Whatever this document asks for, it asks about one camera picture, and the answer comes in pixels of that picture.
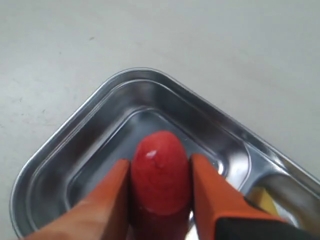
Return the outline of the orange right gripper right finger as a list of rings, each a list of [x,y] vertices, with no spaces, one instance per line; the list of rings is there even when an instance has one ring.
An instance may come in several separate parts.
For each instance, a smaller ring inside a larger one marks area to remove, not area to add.
[[[193,214],[201,240],[316,240],[250,202],[202,154],[190,157]]]

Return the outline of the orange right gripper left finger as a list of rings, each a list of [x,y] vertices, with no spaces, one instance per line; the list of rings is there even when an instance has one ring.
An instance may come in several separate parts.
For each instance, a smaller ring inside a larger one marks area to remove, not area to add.
[[[119,159],[71,210],[28,235],[28,240],[125,240],[129,227],[129,168]]]

